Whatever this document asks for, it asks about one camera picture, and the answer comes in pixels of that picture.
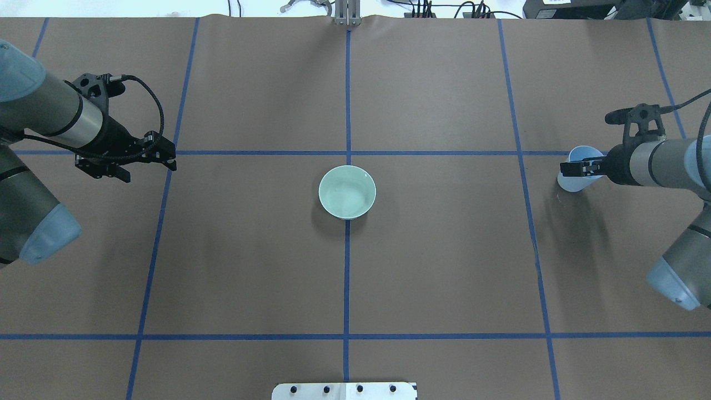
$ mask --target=black cable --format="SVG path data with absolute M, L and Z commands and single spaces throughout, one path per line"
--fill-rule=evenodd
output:
M 476 11 L 472 13 L 471 17 L 472 18 L 479 18 L 481 15 L 481 12 L 483 11 L 484 8 L 484 0 L 481 0 L 481 3 L 476 7 Z
M 711 102 L 709 102 L 708 107 L 706 107 L 706 112 L 704 112 L 704 117 L 701 119 L 701 126 L 699 126 L 699 135 L 696 137 L 696 167 L 699 169 L 699 177 L 701 177 L 701 182 L 704 184 L 706 191 L 711 192 L 711 181 L 708 175 L 706 175 L 706 170 L 704 169 L 704 157 L 701 154 L 702 144 L 704 140 L 704 134 L 706 133 L 706 123 L 711 115 Z
M 664 6 L 664 11 L 662 11 L 662 14 L 658 14 L 657 18 L 662 19 L 667 14 L 667 12 L 669 12 L 669 6 L 671 6 L 671 3 L 671 0 L 667 0 L 667 4 L 666 6 Z
M 388 3 L 393 3 L 393 4 L 402 4 L 404 6 L 409 5 L 410 3 L 403 3 L 402 1 L 398 0 L 385 0 Z M 433 7 L 459 7 L 459 4 L 432 4 Z
M 642 18 L 651 18 L 651 17 L 652 17 L 652 8 L 650 6 L 649 9 L 643 10 L 642 12 L 634 14 L 633 16 L 627 16 L 622 21 L 630 21 L 633 19 L 642 19 Z
M 158 145 L 158 141 L 161 139 L 161 137 L 163 137 L 163 131 L 165 129 L 165 124 L 166 124 L 165 115 L 163 114 L 163 106 L 161 105 L 161 102 L 158 100 L 158 97 L 156 96 L 156 94 L 153 93 L 153 90 L 151 90 L 151 88 L 149 88 L 148 85 L 146 85 L 146 83 L 143 80 L 141 80 L 140 78 L 137 78 L 133 75 L 121 75 L 121 77 L 122 77 L 121 80 L 133 80 L 134 82 L 138 82 L 141 86 L 143 86 L 143 88 L 148 92 L 148 94 L 151 95 L 151 97 L 153 98 L 153 101 L 156 102 L 156 106 L 158 106 L 158 113 L 161 116 L 161 127 L 158 130 L 158 134 L 156 136 L 154 136 L 153 143 L 151 143 L 145 149 L 141 150 L 140 152 L 137 152 L 136 154 L 131 154 L 128 156 L 107 156 L 104 154 L 86 152 L 86 151 L 78 149 L 76 147 L 67 146 L 66 144 L 55 142 L 54 140 L 50 140 L 45 137 L 30 136 L 30 135 L 25 135 L 23 133 L 22 138 L 35 140 L 37 142 L 52 144 L 52 145 L 59 147 L 61 149 L 69 150 L 69 151 L 75 153 L 76 155 L 79 155 L 84 158 L 105 159 L 107 161 L 124 161 L 127 159 L 134 159 L 136 157 L 140 157 L 143 154 L 150 152 L 153 148 L 155 148 L 155 146 Z
M 485 13 L 482 18 L 488 18 L 488 16 L 490 16 L 491 14 L 508 14 L 508 15 L 513 15 L 514 17 L 516 17 L 518 19 L 523 19 L 522 17 L 520 17 L 514 13 L 510 13 L 508 11 L 489 11 L 488 13 Z
M 459 8 L 456 10 L 456 13 L 454 13 L 454 18 L 459 15 L 459 12 L 461 11 L 461 8 L 464 7 L 467 3 L 471 4 L 471 12 L 474 13 L 474 7 L 476 7 L 476 4 L 474 4 L 473 1 L 465 1 L 462 4 L 459 4 Z
M 711 89 L 706 90 L 705 92 L 701 92 L 701 93 L 699 93 L 698 95 L 696 95 L 696 96 L 690 98 L 689 100 L 686 100 L 685 102 L 683 102 L 683 103 L 681 103 L 681 104 L 677 104 L 677 105 L 673 106 L 669 111 L 679 110 L 681 107 L 686 107 L 687 105 L 689 105 L 689 104 L 695 102 L 696 100 L 699 100 L 700 98 L 706 96 L 706 95 L 709 94 L 709 93 L 711 93 Z

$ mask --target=light green bowl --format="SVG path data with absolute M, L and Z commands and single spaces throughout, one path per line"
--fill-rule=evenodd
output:
M 341 165 L 324 175 L 319 184 L 319 200 L 331 215 L 356 219 L 375 203 L 375 182 L 364 169 Z

